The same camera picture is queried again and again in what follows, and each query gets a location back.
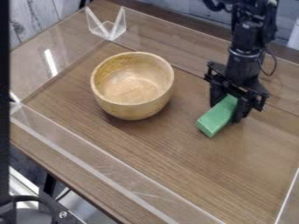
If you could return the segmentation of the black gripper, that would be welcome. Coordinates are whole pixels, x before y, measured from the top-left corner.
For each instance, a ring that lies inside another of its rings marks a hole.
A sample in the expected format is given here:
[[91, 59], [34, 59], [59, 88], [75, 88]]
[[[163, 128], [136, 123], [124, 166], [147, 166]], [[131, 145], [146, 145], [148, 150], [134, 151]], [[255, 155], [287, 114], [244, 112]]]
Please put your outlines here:
[[234, 123], [248, 116], [251, 109], [265, 109], [270, 93], [258, 79], [265, 55], [262, 50], [242, 52], [231, 47], [226, 65], [216, 61], [207, 64], [204, 80], [210, 83], [210, 105], [214, 107], [227, 94], [239, 98], [231, 119]]

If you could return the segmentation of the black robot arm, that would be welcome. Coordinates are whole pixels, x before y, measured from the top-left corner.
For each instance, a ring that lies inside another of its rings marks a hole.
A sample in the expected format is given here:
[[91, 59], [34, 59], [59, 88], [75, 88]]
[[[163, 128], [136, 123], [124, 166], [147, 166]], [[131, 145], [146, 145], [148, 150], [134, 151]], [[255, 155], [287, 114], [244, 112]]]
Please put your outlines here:
[[210, 83], [210, 105], [214, 107], [226, 96], [236, 98], [230, 120], [238, 123], [252, 109], [262, 111], [270, 97], [259, 82], [259, 75], [273, 76], [277, 56], [270, 43], [277, 38], [277, 11], [279, 0], [202, 0], [215, 12], [231, 15], [232, 40], [228, 61], [207, 64], [204, 80]]

